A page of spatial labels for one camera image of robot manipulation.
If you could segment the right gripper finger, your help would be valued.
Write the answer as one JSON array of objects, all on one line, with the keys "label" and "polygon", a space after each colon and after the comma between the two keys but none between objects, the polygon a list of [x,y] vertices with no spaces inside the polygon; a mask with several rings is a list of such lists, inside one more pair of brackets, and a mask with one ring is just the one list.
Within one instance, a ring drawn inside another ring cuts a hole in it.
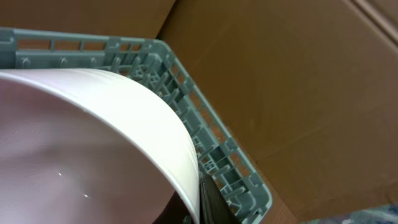
[{"label": "right gripper finger", "polygon": [[200,224],[241,224],[209,174],[200,177]]}]

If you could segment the grey dishwasher rack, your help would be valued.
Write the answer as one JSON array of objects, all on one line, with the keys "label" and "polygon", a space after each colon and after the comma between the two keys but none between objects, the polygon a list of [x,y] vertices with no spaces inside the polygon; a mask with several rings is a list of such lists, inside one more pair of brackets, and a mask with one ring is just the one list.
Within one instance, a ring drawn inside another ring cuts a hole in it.
[{"label": "grey dishwasher rack", "polygon": [[170,47],[161,40],[1,29],[1,68],[97,68],[133,79],[178,115],[210,174],[243,223],[259,223],[272,195]]}]

